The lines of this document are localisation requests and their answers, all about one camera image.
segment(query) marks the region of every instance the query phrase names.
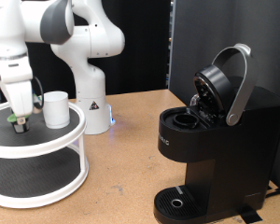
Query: cable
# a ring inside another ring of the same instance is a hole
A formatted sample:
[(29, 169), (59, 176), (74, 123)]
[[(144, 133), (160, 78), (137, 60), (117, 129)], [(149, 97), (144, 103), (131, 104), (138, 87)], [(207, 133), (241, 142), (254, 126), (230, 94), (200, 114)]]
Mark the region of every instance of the cable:
[(39, 90), (40, 90), (40, 94), (41, 94), (41, 105), (39, 103), (34, 103), (34, 106), (37, 108), (37, 109), (42, 109), (44, 107), (44, 92), (43, 92), (43, 87), (40, 83), (40, 81), (38, 80), (37, 77), (34, 77), (34, 79), (36, 80), (38, 86), (39, 86)]

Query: round shelf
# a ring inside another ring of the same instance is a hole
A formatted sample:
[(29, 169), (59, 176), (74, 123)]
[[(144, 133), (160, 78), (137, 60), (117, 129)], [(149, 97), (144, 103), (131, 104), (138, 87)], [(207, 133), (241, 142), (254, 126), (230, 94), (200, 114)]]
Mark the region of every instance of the round shelf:
[(80, 168), (81, 154), (84, 150), (71, 144), (39, 157), (0, 159), (0, 206), (40, 207), (72, 194), (89, 172), (86, 158)]
[(15, 133), (7, 117), (10, 115), (9, 103), (0, 105), (0, 158), (18, 159), (49, 154), (64, 148), (85, 131), (86, 119), (83, 111), (69, 103), (71, 122), (62, 129), (49, 129), (43, 114), (33, 114), (29, 118), (30, 130)]

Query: black wall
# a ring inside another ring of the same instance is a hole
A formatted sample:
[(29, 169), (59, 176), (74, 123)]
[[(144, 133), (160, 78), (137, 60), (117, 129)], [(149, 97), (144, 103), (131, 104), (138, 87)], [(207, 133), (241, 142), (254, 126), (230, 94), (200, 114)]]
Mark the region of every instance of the black wall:
[[(175, 0), (173, 41), (170, 90), (185, 104), (196, 94), (194, 74), (236, 43), (258, 60), (257, 85), (280, 95), (280, 0)], [(234, 58), (224, 72), (241, 76), (243, 62)], [(280, 146), (273, 181), (280, 187)]]
[[(120, 55), (89, 59), (89, 63), (105, 72), (106, 94), (164, 89), (170, 0), (102, 2), (107, 17), (122, 30), (126, 40)], [(87, 25), (77, 16), (75, 23)], [(44, 91), (66, 91), (70, 98), (76, 98), (74, 77), (67, 64), (53, 54), (49, 45), (28, 43), (27, 46), (34, 75), (40, 79)]]

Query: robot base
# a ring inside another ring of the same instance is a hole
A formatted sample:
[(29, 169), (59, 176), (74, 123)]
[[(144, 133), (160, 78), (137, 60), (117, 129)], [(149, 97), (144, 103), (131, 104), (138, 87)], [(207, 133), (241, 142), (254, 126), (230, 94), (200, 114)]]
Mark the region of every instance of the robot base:
[(112, 119), (111, 105), (106, 102), (105, 96), (93, 99), (78, 97), (76, 105), (83, 110), (86, 117), (85, 134), (104, 133), (115, 124), (115, 120)]

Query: white plastic frame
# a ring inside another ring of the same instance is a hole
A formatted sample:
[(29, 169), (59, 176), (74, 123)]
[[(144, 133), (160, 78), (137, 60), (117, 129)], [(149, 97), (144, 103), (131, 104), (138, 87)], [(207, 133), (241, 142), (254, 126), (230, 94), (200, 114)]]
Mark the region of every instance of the white plastic frame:
[[(42, 196), (31, 197), (31, 198), (12, 198), (0, 194), (0, 206), (10, 207), (10, 208), (33, 208), (33, 207), (44, 206), (50, 203), (58, 202), (59, 200), (67, 197), (83, 184), (90, 169), (87, 157), (85, 155), (85, 148), (84, 148), (84, 131), (86, 129), (86, 120), (80, 108), (78, 108), (76, 105), (72, 103), (69, 103), (69, 106), (79, 114), (79, 118), (80, 118), (80, 123), (72, 132), (56, 140), (44, 144), (39, 144), (36, 146), (0, 147), (0, 158), (10, 158), (10, 159), (29, 158), (29, 157), (49, 154), (50, 152), (57, 151), (63, 147), (70, 147), (76, 153), (79, 154), (79, 158), (80, 158), (79, 175), (70, 184), (66, 185), (65, 187)], [(7, 107), (9, 107), (8, 103), (1, 104), (0, 110), (5, 109)], [(78, 147), (72, 144), (77, 139), (78, 139)]]

